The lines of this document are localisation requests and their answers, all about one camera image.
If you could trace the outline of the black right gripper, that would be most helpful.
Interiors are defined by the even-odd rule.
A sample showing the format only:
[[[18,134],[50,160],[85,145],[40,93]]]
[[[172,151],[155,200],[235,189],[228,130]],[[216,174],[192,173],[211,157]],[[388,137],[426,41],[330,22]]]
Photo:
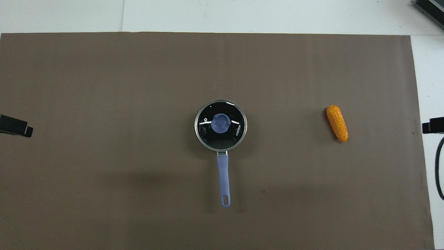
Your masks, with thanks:
[[[428,122],[422,123],[423,134],[444,134],[444,117],[430,118]]]

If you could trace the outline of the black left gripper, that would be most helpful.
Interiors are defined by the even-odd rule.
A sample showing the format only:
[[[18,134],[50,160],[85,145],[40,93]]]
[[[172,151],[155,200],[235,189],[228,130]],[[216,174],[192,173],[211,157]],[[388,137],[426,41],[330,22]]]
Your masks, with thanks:
[[[26,121],[0,115],[0,133],[31,138],[33,128]]]

